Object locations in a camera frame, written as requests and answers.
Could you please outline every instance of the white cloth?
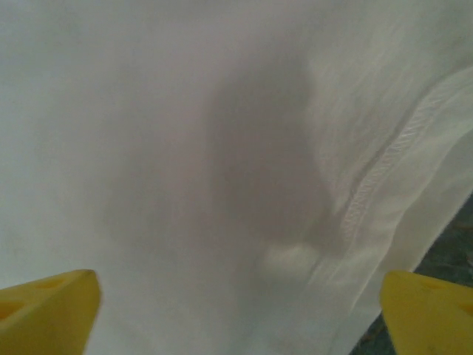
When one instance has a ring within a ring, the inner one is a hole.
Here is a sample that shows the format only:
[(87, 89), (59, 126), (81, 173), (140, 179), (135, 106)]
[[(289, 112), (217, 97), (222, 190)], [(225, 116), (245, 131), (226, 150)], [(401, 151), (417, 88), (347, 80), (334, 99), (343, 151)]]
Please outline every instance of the white cloth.
[(473, 190), (472, 0), (0, 0), (0, 286), (87, 353), (346, 355)]

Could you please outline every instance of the white shirt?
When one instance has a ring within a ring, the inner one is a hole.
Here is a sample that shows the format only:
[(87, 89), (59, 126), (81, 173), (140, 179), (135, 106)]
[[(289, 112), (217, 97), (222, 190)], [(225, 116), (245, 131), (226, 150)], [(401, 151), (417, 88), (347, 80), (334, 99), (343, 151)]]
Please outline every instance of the white shirt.
[(473, 189), (473, 1), (0, 1), (0, 285), (88, 354), (345, 355)]

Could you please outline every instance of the dark floor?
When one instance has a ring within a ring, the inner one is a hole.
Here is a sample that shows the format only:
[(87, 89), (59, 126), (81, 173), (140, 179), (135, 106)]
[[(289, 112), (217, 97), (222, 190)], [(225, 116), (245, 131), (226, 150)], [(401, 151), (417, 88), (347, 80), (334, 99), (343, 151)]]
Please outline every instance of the dark floor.
[[(473, 195), (415, 272), (473, 287)], [(382, 317), (371, 325), (351, 355), (395, 355)]]

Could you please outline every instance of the white fabric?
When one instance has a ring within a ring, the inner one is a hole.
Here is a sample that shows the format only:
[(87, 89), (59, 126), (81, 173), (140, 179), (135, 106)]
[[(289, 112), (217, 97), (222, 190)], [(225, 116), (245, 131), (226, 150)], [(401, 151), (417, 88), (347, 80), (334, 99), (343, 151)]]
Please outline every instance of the white fabric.
[(473, 190), (473, 0), (0, 0), (0, 286), (87, 353), (345, 355)]

